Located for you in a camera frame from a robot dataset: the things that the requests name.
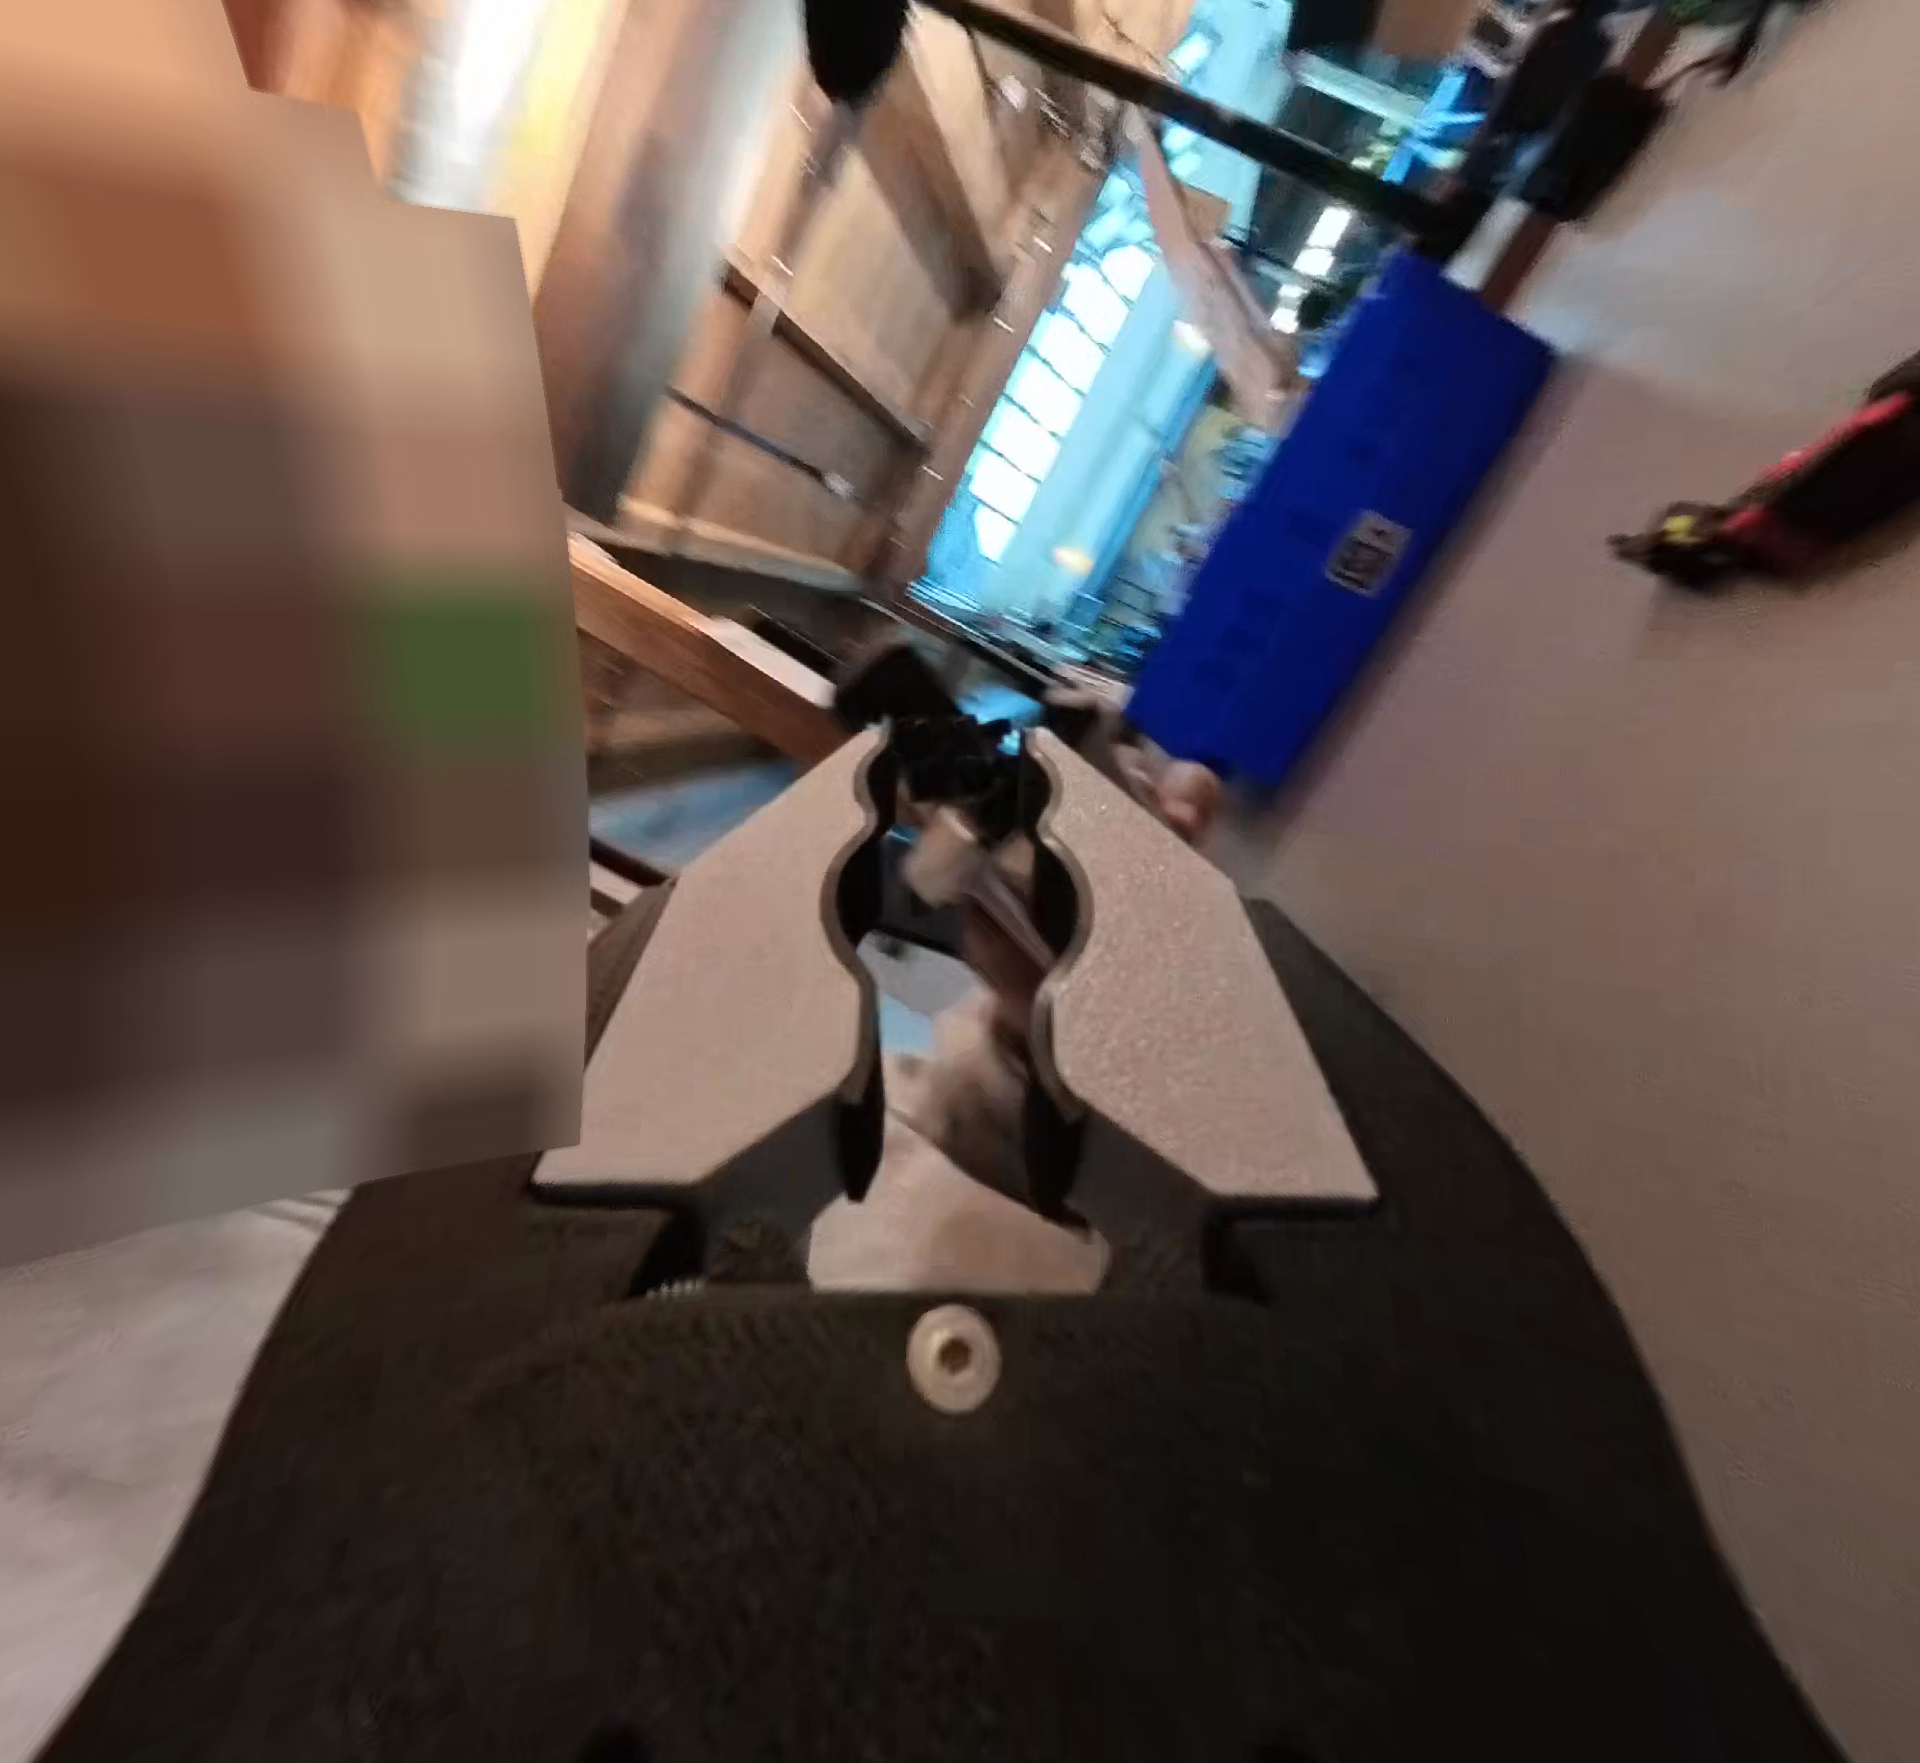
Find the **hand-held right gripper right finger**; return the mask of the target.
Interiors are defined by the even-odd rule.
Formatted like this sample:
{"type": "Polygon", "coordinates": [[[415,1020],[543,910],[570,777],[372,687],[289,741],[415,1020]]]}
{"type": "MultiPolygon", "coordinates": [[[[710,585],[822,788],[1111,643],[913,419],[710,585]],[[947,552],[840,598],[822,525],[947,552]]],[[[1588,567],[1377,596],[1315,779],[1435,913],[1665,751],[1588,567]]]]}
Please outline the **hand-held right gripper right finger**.
{"type": "Polygon", "coordinates": [[[1020,1148],[1031,1203],[1117,1239],[1365,1215],[1379,1187],[1234,886],[1048,728],[1020,1148]]]}

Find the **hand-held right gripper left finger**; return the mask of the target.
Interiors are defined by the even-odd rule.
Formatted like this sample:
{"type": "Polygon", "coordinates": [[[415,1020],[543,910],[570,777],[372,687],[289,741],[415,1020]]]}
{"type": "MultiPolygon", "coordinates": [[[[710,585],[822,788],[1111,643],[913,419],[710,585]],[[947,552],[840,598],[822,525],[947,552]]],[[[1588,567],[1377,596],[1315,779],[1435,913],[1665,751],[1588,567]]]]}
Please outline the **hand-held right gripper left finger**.
{"type": "Polygon", "coordinates": [[[633,904],[631,966],[589,1055],[581,1139],[534,1198],[653,1219],[637,1285],[701,1285],[727,1245],[802,1260],[886,1150],[879,992],[859,957],[894,828],[889,731],[794,777],[633,904]]]}

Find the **black lego assembly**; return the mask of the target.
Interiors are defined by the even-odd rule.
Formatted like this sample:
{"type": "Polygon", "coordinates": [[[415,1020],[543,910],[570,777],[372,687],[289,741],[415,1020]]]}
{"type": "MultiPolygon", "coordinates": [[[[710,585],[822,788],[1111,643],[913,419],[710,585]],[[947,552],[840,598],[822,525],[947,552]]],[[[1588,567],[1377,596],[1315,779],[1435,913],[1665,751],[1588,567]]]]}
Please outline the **black lego assembly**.
{"type": "Polygon", "coordinates": [[[1031,878],[1051,791],[1020,731],[965,710],[908,641],[856,652],[832,690],[848,731],[884,737],[864,779],[879,835],[919,834],[952,813],[987,859],[1014,879],[1031,878]]]}

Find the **pile of loose lego pieces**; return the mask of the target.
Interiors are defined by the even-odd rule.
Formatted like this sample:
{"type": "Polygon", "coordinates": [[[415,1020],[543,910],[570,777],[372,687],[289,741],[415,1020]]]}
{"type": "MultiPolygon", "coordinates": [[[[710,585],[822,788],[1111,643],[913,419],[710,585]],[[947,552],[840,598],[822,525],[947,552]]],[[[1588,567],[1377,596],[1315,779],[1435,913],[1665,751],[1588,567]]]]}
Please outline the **pile of loose lego pieces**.
{"type": "Polygon", "coordinates": [[[1911,355],[1813,442],[1723,502],[1671,502],[1612,555],[1653,580],[1713,591],[1798,581],[1909,528],[1918,504],[1918,358],[1911,355]]]}

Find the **large blue storage bin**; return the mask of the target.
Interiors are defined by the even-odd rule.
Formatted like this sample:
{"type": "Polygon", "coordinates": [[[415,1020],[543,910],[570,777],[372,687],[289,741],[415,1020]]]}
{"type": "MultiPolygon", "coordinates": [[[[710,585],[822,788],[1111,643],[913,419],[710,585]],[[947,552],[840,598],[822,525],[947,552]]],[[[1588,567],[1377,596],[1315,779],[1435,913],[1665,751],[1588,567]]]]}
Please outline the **large blue storage bin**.
{"type": "Polygon", "coordinates": [[[1140,669],[1128,721],[1169,756],[1282,786],[1523,432],[1544,339],[1400,254],[1140,669]]]}

